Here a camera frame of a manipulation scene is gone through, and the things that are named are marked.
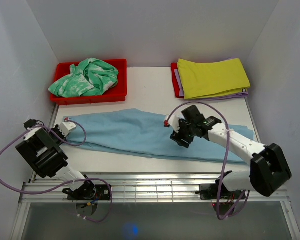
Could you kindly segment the light blue trousers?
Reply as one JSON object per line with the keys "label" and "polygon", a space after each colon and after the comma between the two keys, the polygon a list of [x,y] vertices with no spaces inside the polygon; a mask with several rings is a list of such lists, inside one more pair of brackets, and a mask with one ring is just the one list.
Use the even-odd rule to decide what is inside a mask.
{"label": "light blue trousers", "polygon": [[80,148],[146,158],[221,163],[226,149],[204,138],[195,138],[189,148],[170,139],[165,116],[138,109],[69,117],[79,123],[67,141]]}

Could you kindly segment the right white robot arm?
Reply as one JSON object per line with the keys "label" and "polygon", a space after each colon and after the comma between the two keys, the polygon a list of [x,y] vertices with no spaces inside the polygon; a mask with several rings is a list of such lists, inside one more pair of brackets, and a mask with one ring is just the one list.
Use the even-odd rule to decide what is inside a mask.
{"label": "right white robot arm", "polygon": [[182,117],[173,113],[164,120],[165,127],[172,127],[170,138],[179,146],[188,148],[195,137],[204,138],[233,153],[248,164],[248,171],[222,171],[215,184],[200,193],[208,198],[227,199],[233,194],[256,191],[270,197],[292,178],[292,172],[282,148],[272,143],[255,142],[229,128],[224,120],[214,116],[204,117],[195,105],[184,109]]}

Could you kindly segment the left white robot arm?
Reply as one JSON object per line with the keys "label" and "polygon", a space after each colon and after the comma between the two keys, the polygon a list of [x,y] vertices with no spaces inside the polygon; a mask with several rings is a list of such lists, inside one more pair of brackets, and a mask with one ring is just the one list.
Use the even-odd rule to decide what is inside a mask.
{"label": "left white robot arm", "polygon": [[29,166],[41,178],[57,178],[67,187],[62,192],[71,200],[92,200],[97,196],[95,184],[80,171],[73,169],[61,144],[70,145],[67,136],[78,124],[66,119],[54,128],[46,127],[43,122],[30,119],[24,123],[29,132],[15,148]]}

